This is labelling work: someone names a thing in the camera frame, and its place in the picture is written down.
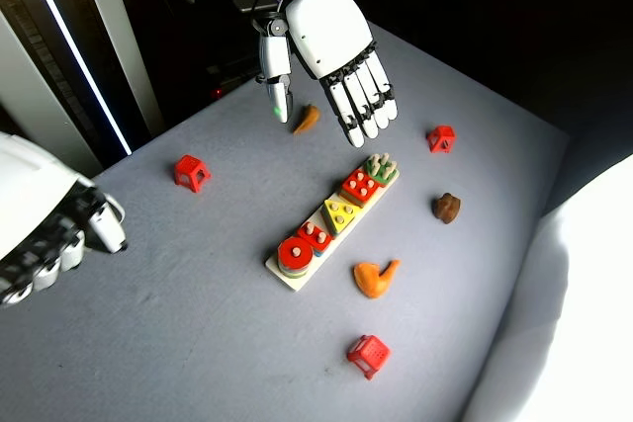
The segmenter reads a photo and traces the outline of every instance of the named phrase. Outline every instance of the orange toy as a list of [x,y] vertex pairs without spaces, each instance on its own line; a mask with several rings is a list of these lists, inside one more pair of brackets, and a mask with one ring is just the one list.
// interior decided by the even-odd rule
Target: orange toy
[[354,280],[363,294],[369,298],[378,298],[389,288],[399,265],[400,261],[392,261],[381,274],[378,264],[361,262],[354,266]]

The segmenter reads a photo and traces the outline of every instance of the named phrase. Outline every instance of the table surface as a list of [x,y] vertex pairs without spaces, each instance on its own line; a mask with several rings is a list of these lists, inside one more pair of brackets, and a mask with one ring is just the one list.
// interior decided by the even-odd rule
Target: table surface
[[[51,289],[0,312],[0,406],[25,421],[449,421],[482,367],[567,143],[564,134],[393,35],[372,28],[398,119],[354,149],[295,61],[289,133],[248,83],[97,182],[126,208],[127,252],[91,253]],[[454,127],[450,154],[425,133]],[[278,243],[363,158],[401,179],[308,284],[265,267]],[[174,163],[203,159],[201,194]],[[462,199],[445,225],[430,211]],[[352,266],[403,261],[369,300]],[[392,350],[372,381],[345,360],[360,335]]]

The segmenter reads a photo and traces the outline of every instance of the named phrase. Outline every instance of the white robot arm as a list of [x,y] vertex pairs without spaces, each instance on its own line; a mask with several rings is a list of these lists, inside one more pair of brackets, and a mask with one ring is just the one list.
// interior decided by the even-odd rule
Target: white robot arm
[[292,114],[289,45],[318,79],[352,145],[398,115],[392,85],[375,51],[375,42],[353,0],[285,0],[276,14],[253,20],[259,31],[260,62],[274,111],[281,122]]
[[0,132],[0,307],[50,287],[84,250],[128,247],[111,196],[36,145]]

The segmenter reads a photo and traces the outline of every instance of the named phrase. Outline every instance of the led light strip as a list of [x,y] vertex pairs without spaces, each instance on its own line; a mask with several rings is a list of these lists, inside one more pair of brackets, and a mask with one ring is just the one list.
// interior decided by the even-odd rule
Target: led light strip
[[79,64],[79,67],[81,68],[81,71],[83,72],[83,75],[85,76],[86,81],[88,81],[88,84],[90,85],[90,89],[92,89],[92,92],[97,98],[97,101],[99,102],[99,106],[101,106],[101,109],[106,115],[106,118],[108,118],[108,122],[110,123],[112,130],[117,135],[117,138],[119,139],[119,142],[121,143],[121,146],[123,147],[127,155],[132,155],[130,146],[126,142],[126,139],[123,137],[123,134],[121,133],[121,130],[119,129],[119,126],[117,125],[117,122],[115,121],[115,118],[112,117],[112,113],[110,112],[110,109],[108,109],[108,105],[106,104],[105,99],[101,95],[101,92],[99,91],[99,88],[97,87],[97,83],[95,83],[95,80],[92,77],[92,74],[90,74],[90,71],[88,70],[88,66],[86,65],[86,62],[83,60],[83,57],[81,56],[81,53],[79,52],[79,48],[77,48],[75,40],[70,35],[70,31],[68,30],[68,27],[66,27],[66,23],[63,21],[63,18],[61,17],[61,14],[59,13],[59,9],[57,9],[57,6],[55,5],[54,0],[46,0],[46,3],[48,4],[48,7],[50,8],[50,12],[54,16],[55,21],[57,22],[57,25],[59,26],[59,29],[61,30],[61,33],[63,34],[63,37],[66,40],[66,43],[68,43],[68,46],[70,47],[70,50],[72,51],[72,54],[75,57],[75,60],[77,61],[77,64]]

